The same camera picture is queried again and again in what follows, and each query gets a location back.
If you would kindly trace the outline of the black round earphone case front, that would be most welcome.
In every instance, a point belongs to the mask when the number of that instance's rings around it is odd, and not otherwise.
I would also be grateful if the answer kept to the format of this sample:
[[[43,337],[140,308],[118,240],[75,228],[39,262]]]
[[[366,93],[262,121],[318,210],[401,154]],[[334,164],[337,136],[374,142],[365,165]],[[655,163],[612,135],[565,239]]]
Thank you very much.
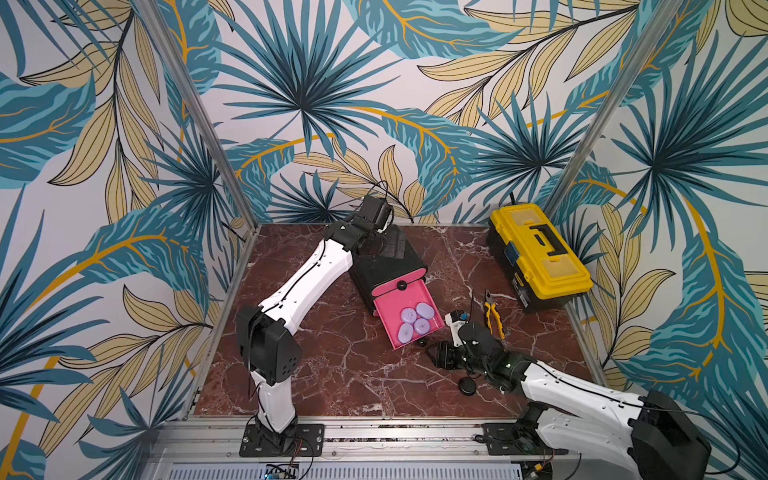
[[[473,396],[477,392],[477,384],[475,380],[469,376],[461,378],[457,382],[459,391],[465,396]]]

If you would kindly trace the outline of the pink top drawer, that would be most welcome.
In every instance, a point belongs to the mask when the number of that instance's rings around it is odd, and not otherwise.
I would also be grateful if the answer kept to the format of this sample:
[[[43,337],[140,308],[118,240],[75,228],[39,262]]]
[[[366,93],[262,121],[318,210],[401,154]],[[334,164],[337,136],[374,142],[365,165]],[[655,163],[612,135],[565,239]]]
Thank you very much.
[[[409,284],[421,280],[426,272],[426,268],[419,268],[401,275],[398,278],[379,284],[372,290],[372,296],[379,297],[393,290],[405,290]]]

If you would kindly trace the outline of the black pink drawer cabinet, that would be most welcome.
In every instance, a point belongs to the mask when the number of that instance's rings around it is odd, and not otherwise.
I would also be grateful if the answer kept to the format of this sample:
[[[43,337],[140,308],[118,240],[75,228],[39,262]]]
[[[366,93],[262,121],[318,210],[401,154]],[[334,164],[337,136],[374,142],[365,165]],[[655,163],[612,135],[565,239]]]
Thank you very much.
[[[400,227],[399,229],[406,237],[406,253],[403,259],[358,255],[357,253],[353,253],[353,265],[349,270],[349,274],[365,306],[373,315],[374,305],[372,290],[377,285],[398,278],[401,275],[419,268],[427,269],[427,265],[423,262],[410,241],[407,239],[405,232]]]

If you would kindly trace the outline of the purple round earphone case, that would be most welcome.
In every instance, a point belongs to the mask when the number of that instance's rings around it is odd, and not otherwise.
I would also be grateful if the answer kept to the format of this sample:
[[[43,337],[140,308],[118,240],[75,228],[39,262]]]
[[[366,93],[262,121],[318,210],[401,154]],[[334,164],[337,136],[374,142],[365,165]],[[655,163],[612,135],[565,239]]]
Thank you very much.
[[[416,334],[426,335],[431,331],[431,324],[425,318],[417,318],[413,323],[413,328]]]
[[[404,308],[400,318],[404,323],[413,324],[419,318],[419,314],[414,308]]]

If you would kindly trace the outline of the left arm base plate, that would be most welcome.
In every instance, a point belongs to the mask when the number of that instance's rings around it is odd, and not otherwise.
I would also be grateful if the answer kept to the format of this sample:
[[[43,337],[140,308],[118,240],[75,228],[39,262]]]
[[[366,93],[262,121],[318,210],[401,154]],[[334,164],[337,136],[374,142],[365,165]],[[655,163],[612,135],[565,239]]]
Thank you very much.
[[[241,458],[317,457],[323,452],[324,424],[290,425],[275,433],[266,425],[248,424],[239,449]]]

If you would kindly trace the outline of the purple oval earphone case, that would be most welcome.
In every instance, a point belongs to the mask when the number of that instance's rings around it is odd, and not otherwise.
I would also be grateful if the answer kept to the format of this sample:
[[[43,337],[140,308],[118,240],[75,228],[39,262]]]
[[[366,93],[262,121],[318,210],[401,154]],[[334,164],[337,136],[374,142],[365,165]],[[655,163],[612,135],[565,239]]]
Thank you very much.
[[[402,323],[398,329],[397,339],[400,344],[408,344],[412,341],[414,327],[410,323]]]
[[[420,318],[424,318],[426,320],[431,320],[435,317],[435,310],[434,308],[425,302],[420,302],[416,305],[415,310]]]

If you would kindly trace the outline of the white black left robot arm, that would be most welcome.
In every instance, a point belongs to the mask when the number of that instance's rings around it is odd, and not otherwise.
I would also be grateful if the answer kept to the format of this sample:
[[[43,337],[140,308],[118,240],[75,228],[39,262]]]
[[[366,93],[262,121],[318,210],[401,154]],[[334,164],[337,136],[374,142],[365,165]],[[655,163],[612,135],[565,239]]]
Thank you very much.
[[[236,314],[240,355],[258,401],[257,425],[275,444],[294,435],[297,414],[291,377],[302,350],[295,334],[309,310],[353,265],[364,241],[387,231],[393,220],[389,203],[366,196],[360,206],[326,228],[304,264],[269,297]]]

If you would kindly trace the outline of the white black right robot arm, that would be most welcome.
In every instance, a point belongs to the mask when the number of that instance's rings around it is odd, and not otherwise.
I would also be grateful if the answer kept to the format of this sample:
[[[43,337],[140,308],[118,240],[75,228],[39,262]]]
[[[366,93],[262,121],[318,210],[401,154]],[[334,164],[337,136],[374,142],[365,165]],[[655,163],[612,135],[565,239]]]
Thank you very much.
[[[507,350],[465,312],[445,317],[451,340],[438,347],[438,364],[483,377],[504,394],[528,400],[516,426],[551,450],[569,450],[627,471],[634,479],[702,479],[712,446],[692,412],[668,395],[621,392],[561,372],[527,354]]]

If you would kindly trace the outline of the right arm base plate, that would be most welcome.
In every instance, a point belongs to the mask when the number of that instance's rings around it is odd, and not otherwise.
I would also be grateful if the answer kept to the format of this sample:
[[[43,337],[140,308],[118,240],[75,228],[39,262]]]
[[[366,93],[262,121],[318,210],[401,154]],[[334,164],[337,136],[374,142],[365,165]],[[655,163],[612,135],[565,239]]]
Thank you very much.
[[[476,443],[486,446],[490,456],[529,455],[543,459],[565,455],[567,449],[552,449],[538,436],[536,430],[517,423],[484,423],[482,433],[473,436]]]

